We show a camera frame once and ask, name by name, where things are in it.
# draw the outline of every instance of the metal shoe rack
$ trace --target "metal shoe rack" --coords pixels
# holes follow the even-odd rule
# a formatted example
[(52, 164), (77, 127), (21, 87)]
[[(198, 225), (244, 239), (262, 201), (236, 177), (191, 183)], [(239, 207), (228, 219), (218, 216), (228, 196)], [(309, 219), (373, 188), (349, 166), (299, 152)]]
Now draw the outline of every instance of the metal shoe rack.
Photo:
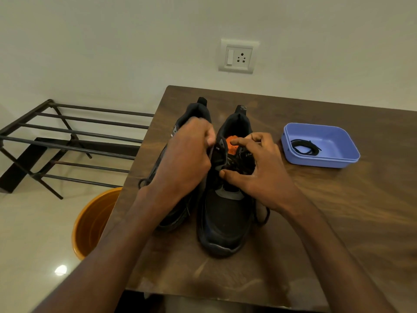
[[(53, 110), (55, 110), (56, 114), (43, 113), (43, 111), (45, 111), (48, 108), (52, 108)], [(114, 185), (114, 184), (105, 184), (105, 183), (96, 182), (96, 181), (81, 180), (81, 179), (69, 178), (69, 177), (64, 177), (64, 176), (55, 176), (52, 174), (48, 174), (50, 169), (54, 167), (55, 165), (66, 165), (66, 166), (75, 166), (75, 167), (82, 167), (82, 168), (92, 168), (92, 169), (99, 169), (99, 170), (128, 173), (129, 171), (124, 170), (124, 169), (93, 166), (93, 165), (86, 165), (86, 164), (80, 164), (80, 163), (70, 163), (70, 162), (60, 161), (60, 159), (66, 154), (66, 152), (75, 151), (75, 152), (85, 153), (89, 158), (92, 158), (91, 154), (93, 154), (93, 155), (102, 155), (102, 156), (108, 156), (108, 157), (134, 160), (140, 147), (136, 145), (125, 145), (125, 144), (116, 144), (116, 143), (91, 142), (91, 141), (84, 141), (84, 140), (80, 141), (78, 138), (78, 135), (101, 137), (101, 138), (107, 138), (107, 139), (123, 141), (123, 142), (138, 143), (138, 144), (141, 144), (143, 142), (140, 139), (134, 139), (134, 138), (127, 138), (127, 137), (113, 136), (113, 135), (106, 135), (106, 134), (99, 134), (99, 133), (90, 133), (90, 132), (84, 132), (84, 131), (74, 131), (71, 128), (71, 126), (68, 124), (67, 120), (76, 120), (76, 121), (82, 121), (82, 122), (99, 123), (99, 124), (107, 124), (107, 125), (114, 125), (114, 126), (132, 127), (132, 128), (142, 128), (142, 129), (148, 129), (149, 126), (137, 125), (137, 124), (131, 124), (131, 123), (112, 122), (112, 121), (107, 121), (107, 120), (96, 120), (96, 119), (91, 119), (91, 118), (80, 118), (80, 117), (75, 117), (75, 116), (65, 116), (65, 115), (62, 115), (60, 108), (71, 108), (71, 109), (78, 109), (78, 110), (89, 110), (89, 111), (137, 115), (137, 116), (148, 116), (148, 117), (154, 116), (153, 114), (149, 114), (149, 113), (111, 110), (111, 109), (105, 109), (105, 108), (91, 108), (87, 106), (55, 103), (51, 99), (46, 100), (41, 105), (38, 105), (36, 108), (26, 113), (24, 116), (20, 117), (19, 119), (15, 120), (11, 124), (4, 127), (2, 130), (0, 130), (0, 152), (2, 152), (6, 157), (8, 157), (13, 162), (13, 165), (0, 177), (0, 192), (12, 193), (13, 190), (22, 181), (22, 179), (24, 178), (26, 174), (32, 177), (37, 182), (39, 182), (40, 184), (42, 184), (45, 188), (47, 188), (49, 191), (55, 194), (59, 199), (63, 199), (63, 197), (59, 193), (57, 193), (53, 188), (51, 188), (43, 180), (43, 178), (60, 179), (60, 180), (73, 181), (73, 182), (84, 183), (84, 184), (105, 186), (109, 188), (119, 187), (118, 185)], [(60, 118), (63, 121), (67, 129), (28, 124), (28, 122), (36, 116)], [(10, 137), (9, 135), (13, 133), (14, 131), (16, 131), (19, 127), (37, 128), (37, 129), (46, 130), (46, 131), (69, 133), (71, 138), (69, 141), (67, 141), (67, 140), (61, 140), (61, 139), (37, 137), (35, 138), (34, 141), (32, 141), (29, 139)], [(22, 153), (22, 155), (19, 158), (15, 158), (12, 154), (10, 154), (4, 148), (3, 140), (26, 143), (26, 144), (29, 144), (29, 147)], [(47, 164), (45, 164), (45, 166), (41, 168), (38, 172), (32, 172), (31, 168), (34, 166), (34, 164), (38, 161), (38, 159), (42, 156), (42, 154), (48, 148), (57, 148), (60, 151), (57, 152), (55, 156)]]

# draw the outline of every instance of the forearm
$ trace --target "forearm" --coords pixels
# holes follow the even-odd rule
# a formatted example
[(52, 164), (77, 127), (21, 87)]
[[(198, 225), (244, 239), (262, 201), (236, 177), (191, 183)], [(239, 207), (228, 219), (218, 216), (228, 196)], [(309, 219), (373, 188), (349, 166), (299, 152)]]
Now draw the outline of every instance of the forearm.
[(332, 312), (395, 312), (310, 200), (300, 192), (286, 210)]
[(34, 312), (114, 312), (135, 263), (161, 220), (145, 187), (123, 220)]

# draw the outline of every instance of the shoe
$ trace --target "shoe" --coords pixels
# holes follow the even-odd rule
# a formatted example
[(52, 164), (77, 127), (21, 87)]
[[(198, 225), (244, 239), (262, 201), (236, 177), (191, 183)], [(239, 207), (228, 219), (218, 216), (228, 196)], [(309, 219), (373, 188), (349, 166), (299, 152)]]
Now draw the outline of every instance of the shoe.
[[(172, 130), (171, 137), (183, 126), (191, 117), (204, 118), (211, 123), (210, 113), (207, 109), (207, 100), (200, 97), (197, 103), (191, 103), (188, 105), (184, 115), (182, 115), (175, 123), (174, 129)], [(138, 187), (139, 189), (142, 186), (148, 185), (154, 179), (156, 171), (158, 170), (159, 164), (161, 163), (162, 158), (167, 145), (165, 145), (161, 154), (159, 155), (158, 160), (156, 161), (154, 167), (151, 170), (148, 178), (139, 180)], [(172, 231), (178, 226), (180, 226), (187, 216), (190, 215), (190, 211), (193, 206), (197, 204), (198, 196), (198, 187), (194, 189), (191, 193), (186, 195), (180, 200), (180, 202), (175, 205), (175, 207), (169, 212), (169, 214), (161, 221), (157, 229), (162, 231)]]
[(212, 148), (211, 169), (206, 187), (198, 205), (197, 236), (202, 246), (211, 254), (227, 257), (236, 253), (255, 222), (264, 225), (270, 211), (261, 223), (255, 210), (255, 200), (241, 189), (227, 183), (218, 175), (221, 169), (250, 175), (255, 169), (253, 154), (246, 147), (233, 146), (232, 139), (252, 133), (246, 116), (246, 107), (238, 105), (217, 133)]

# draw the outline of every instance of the blue plastic tray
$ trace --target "blue plastic tray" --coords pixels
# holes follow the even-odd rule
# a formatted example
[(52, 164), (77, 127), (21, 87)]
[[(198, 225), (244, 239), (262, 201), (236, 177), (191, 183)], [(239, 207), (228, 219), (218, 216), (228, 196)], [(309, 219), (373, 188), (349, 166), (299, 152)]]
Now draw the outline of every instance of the blue plastic tray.
[[(291, 146), (293, 139), (311, 141), (321, 151), (317, 156), (299, 154)], [(336, 126), (289, 123), (284, 127), (281, 142), (287, 160), (298, 165), (345, 168), (360, 157), (347, 131)], [(297, 149), (301, 152), (309, 150), (302, 146)]]

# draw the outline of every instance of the orange shoe tongue label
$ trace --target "orange shoe tongue label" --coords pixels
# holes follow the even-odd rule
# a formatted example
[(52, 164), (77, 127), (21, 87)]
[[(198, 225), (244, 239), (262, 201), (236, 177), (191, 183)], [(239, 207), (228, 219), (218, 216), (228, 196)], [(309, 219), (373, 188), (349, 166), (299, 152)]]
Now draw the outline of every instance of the orange shoe tongue label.
[(229, 136), (229, 137), (226, 138), (227, 148), (228, 148), (228, 151), (227, 152), (229, 154), (231, 154), (231, 155), (236, 155), (237, 148), (239, 147), (239, 145), (232, 145), (232, 144), (230, 144), (230, 141), (232, 141), (232, 140), (234, 140), (236, 138), (237, 138), (236, 135)]

